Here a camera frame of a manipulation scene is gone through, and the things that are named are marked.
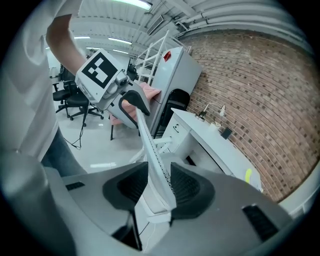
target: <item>person's arm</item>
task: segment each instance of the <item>person's arm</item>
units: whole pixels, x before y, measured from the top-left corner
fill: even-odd
[[[47,29],[46,42],[57,60],[72,74],[86,62],[77,49],[69,30],[71,14],[56,17]]]

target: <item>pink cloth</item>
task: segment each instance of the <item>pink cloth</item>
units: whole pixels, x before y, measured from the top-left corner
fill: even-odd
[[[154,96],[156,96],[157,94],[159,94],[161,92],[161,90],[156,89],[156,88],[152,88],[146,82],[141,83],[140,87],[143,89],[143,92],[144,92],[148,102],[150,102],[150,100]],[[135,106],[131,105],[128,101],[124,100],[122,102],[122,107],[130,115],[130,117],[132,117],[135,121],[137,121],[137,113],[136,113]],[[113,126],[122,124],[122,121],[115,118],[112,114],[110,114],[110,121]]]

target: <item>white drawer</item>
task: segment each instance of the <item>white drawer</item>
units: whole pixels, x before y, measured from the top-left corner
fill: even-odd
[[[187,130],[174,118],[173,115],[162,137],[172,138],[172,143],[168,149],[170,152],[174,152],[187,135]]]

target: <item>white floor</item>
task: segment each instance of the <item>white floor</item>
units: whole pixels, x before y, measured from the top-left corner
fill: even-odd
[[[58,109],[60,102],[54,102]],[[78,108],[69,108],[69,115],[79,112]],[[66,140],[73,143],[79,138],[83,115],[76,116],[73,121],[67,118],[65,110],[56,114],[59,127]],[[113,140],[110,141],[111,123],[107,111],[103,114],[104,119],[94,115],[88,115],[81,137],[81,150],[69,145],[74,157],[80,165],[88,172],[101,172],[112,168],[129,164],[129,160],[142,148],[142,141],[138,129],[131,129],[123,124],[115,125],[113,129]],[[167,223],[148,224],[147,214],[141,204],[137,204],[136,219],[142,248],[147,253],[168,231]]]

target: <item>ceiling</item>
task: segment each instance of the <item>ceiling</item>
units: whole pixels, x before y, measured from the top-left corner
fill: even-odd
[[[149,11],[113,0],[83,0],[79,15],[71,20],[70,29],[75,36],[90,36],[90,39],[79,39],[81,45],[85,47],[125,51],[132,57],[139,55],[150,43],[163,37],[168,29],[170,35],[176,38],[203,30],[251,29],[276,33],[280,37],[296,41],[293,43],[305,43],[304,35],[295,27],[292,17],[272,0],[148,0],[148,2],[152,3]],[[206,18],[188,21],[188,18],[208,10],[216,12]],[[166,25],[159,31],[147,35],[147,29],[160,15],[164,15],[167,19]],[[208,19],[211,19],[213,24],[197,27],[198,22],[203,23]],[[108,37],[130,41],[132,45],[111,41]],[[169,46],[176,45],[172,41],[169,42]]]

